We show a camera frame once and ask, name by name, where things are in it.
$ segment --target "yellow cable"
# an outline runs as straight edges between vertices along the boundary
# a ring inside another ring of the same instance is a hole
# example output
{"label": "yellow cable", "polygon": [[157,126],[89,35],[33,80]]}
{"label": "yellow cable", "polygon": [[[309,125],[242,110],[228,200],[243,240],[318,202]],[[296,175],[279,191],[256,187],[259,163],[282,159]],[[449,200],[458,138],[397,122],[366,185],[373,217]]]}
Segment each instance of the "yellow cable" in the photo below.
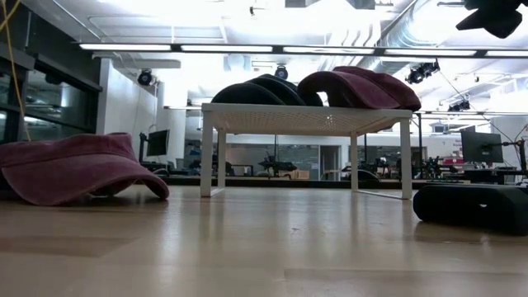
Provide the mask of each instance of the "yellow cable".
{"label": "yellow cable", "polygon": [[[16,0],[15,2],[15,5],[13,5],[13,9],[11,10],[11,12],[9,12],[9,15],[6,13],[4,13],[4,20],[2,22],[2,24],[0,25],[0,32],[2,32],[3,28],[5,26],[7,26],[7,23],[9,22],[9,20],[11,19],[11,17],[15,14],[15,12],[17,12],[17,8],[18,6],[20,5],[20,1],[21,0]],[[3,2],[3,6],[6,7],[6,1],[2,1]]]}
{"label": "yellow cable", "polygon": [[13,49],[11,45],[11,33],[9,32],[9,18],[13,15],[15,10],[18,7],[18,4],[20,4],[20,0],[15,3],[15,6],[11,10],[11,13],[9,15],[7,14],[7,7],[6,3],[3,5],[3,16],[4,16],[4,22],[0,25],[0,31],[2,31],[3,27],[6,27],[6,34],[7,34],[7,48],[9,49],[9,59],[11,60],[11,70],[13,72],[13,80],[15,82],[15,90],[16,90],[16,99],[18,100],[18,105],[20,107],[20,115],[22,118],[22,123],[24,125],[24,131],[26,132],[27,141],[31,141],[30,137],[30,131],[27,129],[26,122],[24,121],[25,118],[25,111],[24,111],[24,104],[22,103],[22,96],[20,93],[20,88],[18,87],[18,77],[17,77],[17,70],[15,67],[15,59],[13,58]]}

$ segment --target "column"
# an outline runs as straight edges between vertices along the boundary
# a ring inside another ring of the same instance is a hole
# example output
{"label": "column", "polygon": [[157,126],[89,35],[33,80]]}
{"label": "column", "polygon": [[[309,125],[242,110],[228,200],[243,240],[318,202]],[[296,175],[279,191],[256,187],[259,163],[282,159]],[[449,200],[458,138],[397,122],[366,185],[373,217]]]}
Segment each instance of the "column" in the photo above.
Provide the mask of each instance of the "column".
{"label": "column", "polygon": [[411,125],[409,119],[400,120],[400,142],[402,149],[402,198],[413,198],[413,177],[411,164]]}
{"label": "column", "polygon": [[186,110],[165,109],[164,107],[187,106],[187,88],[180,79],[182,71],[172,70],[164,72],[160,78],[163,79],[163,83],[160,83],[158,88],[156,128],[157,130],[170,130],[167,161],[174,162],[178,166],[185,156]]}

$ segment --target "ceiling light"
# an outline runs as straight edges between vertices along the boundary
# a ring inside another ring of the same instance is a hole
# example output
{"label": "ceiling light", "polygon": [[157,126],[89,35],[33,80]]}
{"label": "ceiling light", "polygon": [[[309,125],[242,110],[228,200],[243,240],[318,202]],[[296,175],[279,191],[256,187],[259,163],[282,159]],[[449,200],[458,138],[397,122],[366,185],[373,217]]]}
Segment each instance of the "ceiling light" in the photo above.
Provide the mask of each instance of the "ceiling light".
{"label": "ceiling light", "polygon": [[373,54],[374,49],[346,47],[286,46],[285,53],[297,54]]}
{"label": "ceiling light", "polygon": [[251,66],[256,68],[267,67],[274,68],[277,65],[277,62],[273,61],[252,61]]}
{"label": "ceiling light", "polygon": [[488,57],[528,57],[528,50],[489,50]]}
{"label": "ceiling light", "polygon": [[386,49],[387,55],[408,55],[408,56],[472,56],[476,50],[468,49]]}
{"label": "ceiling light", "polygon": [[170,45],[145,45],[145,44],[80,44],[83,50],[109,50],[109,51],[170,51]]}
{"label": "ceiling light", "polygon": [[433,58],[415,58],[415,57],[379,57],[381,62],[406,62],[406,63],[434,63]]}
{"label": "ceiling light", "polygon": [[226,53],[270,53],[271,46],[261,45],[182,45],[184,52],[226,52]]}

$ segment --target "computer monitor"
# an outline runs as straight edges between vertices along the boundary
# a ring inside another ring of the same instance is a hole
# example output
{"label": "computer monitor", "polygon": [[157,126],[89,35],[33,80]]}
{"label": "computer monitor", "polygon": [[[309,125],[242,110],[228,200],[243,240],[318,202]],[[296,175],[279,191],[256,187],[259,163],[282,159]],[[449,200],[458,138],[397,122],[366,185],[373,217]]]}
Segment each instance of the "computer monitor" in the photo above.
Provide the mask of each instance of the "computer monitor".
{"label": "computer monitor", "polygon": [[504,163],[499,134],[460,132],[465,162]]}
{"label": "computer monitor", "polygon": [[169,130],[148,134],[147,156],[163,156],[167,154]]}

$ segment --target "desk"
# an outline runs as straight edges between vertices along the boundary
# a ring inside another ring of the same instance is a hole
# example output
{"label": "desk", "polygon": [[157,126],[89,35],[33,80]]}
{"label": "desk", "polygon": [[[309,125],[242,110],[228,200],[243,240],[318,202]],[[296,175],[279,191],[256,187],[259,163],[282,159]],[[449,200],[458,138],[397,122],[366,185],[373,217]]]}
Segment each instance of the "desk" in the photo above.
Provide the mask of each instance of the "desk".
{"label": "desk", "polygon": [[503,170],[503,169],[469,169],[464,171],[465,178],[472,183],[477,182],[492,182],[498,185],[504,185],[504,177],[507,176],[522,176],[521,171]]}
{"label": "desk", "polygon": [[[201,106],[204,115],[202,130],[202,172],[200,195],[211,197],[225,187],[226,134],[278,134],[304,136],[349,137],[351,167],[357,168],[357,137],[400,124],[402,152],[402,195],[391,198],[411,199],[411,111],[369,110],[314,106],[266,106],[253,104],[207,103]],[[211,189],[213,128],[218,131],[218,188]],[[358,171],[351,172],[351,190],[359,191]]]}

